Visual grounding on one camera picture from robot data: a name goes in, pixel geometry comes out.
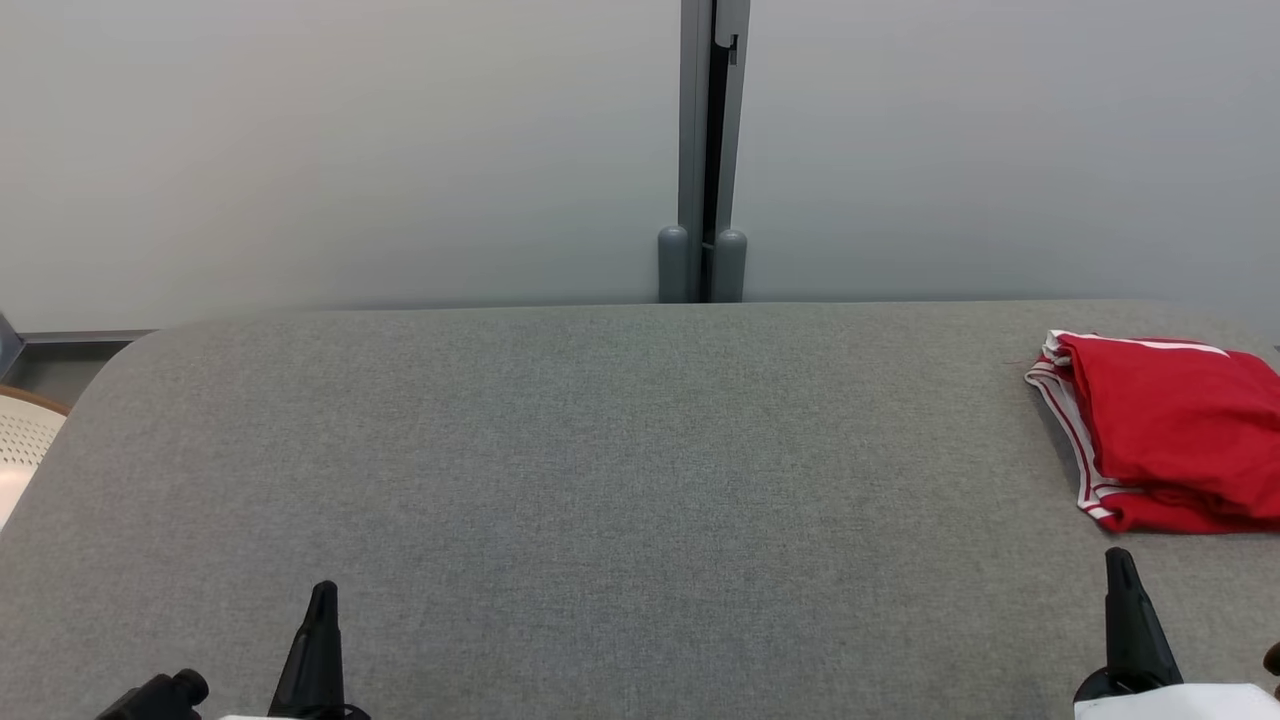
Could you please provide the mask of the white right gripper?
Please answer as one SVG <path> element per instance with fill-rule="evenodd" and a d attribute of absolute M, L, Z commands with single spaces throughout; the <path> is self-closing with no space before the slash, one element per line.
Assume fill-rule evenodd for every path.
<path fill-rule="evenodd" d="M 1076 689 L 1075 720 L 1280 720 L 1280 680 L 1184 683 L 1132 553 L 1107 550 L 1105 570 L 1106 662 Z"/>

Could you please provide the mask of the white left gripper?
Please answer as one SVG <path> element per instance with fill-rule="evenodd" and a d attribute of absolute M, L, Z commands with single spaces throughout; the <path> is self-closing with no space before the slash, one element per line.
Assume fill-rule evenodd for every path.
<path fill-rule="evenodd" d="M 224 715 L 215 720 L 371 720 L 362 708 L 346 703 L 334 582 L 312 588 L 268 715 Z"/>

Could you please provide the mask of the white perforated laundry basket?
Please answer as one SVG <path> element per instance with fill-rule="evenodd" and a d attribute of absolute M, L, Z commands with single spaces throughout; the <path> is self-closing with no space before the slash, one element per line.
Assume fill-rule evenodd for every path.
<path fill-rule="evenodd" d="M 64 404 L 0 386 L 0 530 L 69 414 Z"/>

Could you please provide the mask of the grey rounded partition foot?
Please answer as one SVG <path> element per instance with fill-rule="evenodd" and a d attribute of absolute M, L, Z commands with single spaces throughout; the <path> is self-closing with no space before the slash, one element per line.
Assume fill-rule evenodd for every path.
<path fill-rule="evenodd" d="M 748 256 L 748 237 L 741 231 L 724 229 L 712 245 L 709 300 L 713 304 L 740 304 Z"/>
<path fill-rule="evenodd" d="M 690 237 L 681 225 L 667 225 L 657 236 L 658 302 L 685 304 L 689 300 Z"/>

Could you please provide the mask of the grey partition bottom rail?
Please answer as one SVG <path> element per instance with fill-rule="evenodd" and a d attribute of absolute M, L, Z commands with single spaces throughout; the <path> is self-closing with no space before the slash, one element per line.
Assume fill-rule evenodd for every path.
<path fill-rule="evenodd" d="M 19 333 L 23 345 L 128 345 L 152 331 L 77 331 Z"/>

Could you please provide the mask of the grey partition post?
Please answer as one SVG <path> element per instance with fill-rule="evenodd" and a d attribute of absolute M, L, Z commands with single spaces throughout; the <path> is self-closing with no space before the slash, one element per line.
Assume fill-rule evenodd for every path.
<path fill-rule="evenodd" d="M 712 304 L 712 245 L 719 232 L 736 229 L 750 14 L 751 0 L 681 0 L 675 224 L 690 237 L 686 304 Z"/>

